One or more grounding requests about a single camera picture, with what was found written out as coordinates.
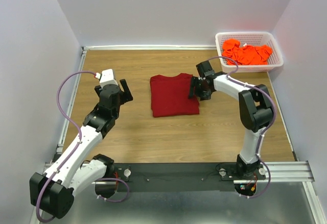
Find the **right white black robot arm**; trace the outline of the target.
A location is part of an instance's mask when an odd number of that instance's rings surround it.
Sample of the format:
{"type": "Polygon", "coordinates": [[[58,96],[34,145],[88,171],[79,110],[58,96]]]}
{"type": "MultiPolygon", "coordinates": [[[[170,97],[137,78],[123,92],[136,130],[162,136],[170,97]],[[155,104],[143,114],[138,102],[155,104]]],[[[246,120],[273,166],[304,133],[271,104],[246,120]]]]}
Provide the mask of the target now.
{"type": "Polygon", "coordinates": [[[251,85],[215,72],[209,61],[196,65],[199,76],[191,78],[189,98],[209,100],[215,91],[223,92],[239,102],[239,113],[245,127],[244,142],[236,162],[221,163],[221,179],[248,180],[261,168],[260,152],[266,131],[276,118],[276,106],[265,85],[251,85]]]}

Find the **dark red t-shirt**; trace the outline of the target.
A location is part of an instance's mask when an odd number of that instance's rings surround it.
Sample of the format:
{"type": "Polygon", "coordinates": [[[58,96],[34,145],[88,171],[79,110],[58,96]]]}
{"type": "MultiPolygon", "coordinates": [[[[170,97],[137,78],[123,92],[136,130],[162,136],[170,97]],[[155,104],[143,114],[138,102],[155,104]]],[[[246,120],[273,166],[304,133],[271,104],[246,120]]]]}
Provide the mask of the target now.
{"type": "Polygon", "coordinates": [[[197,115],[199,102],[189,98],[192,75],[180,73],[174,77],[156,75],[150,78],[153,117],[197,115]]]}

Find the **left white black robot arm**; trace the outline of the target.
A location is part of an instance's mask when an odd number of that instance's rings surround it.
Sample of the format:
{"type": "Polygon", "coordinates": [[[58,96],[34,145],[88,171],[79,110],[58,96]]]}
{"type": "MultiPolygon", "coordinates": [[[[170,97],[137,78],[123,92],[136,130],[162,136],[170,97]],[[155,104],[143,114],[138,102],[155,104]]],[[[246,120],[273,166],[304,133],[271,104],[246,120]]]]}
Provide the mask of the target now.
{"type": "Polygon", "coordinates": [[[114,78],[100,81],[95,87],[99,102],[86,116],[78,134],[64,153],[44,173],[34,173],[29,181],[30,201],[36,208],[40,222],[63,218],[73,205],[75,197],[94,181],[109,181],[115,185],[118,178],[114,161],[98,154],[83,166],[89,152],[114,127],[121,105],[133,100],[126,80],[114,78]]]}

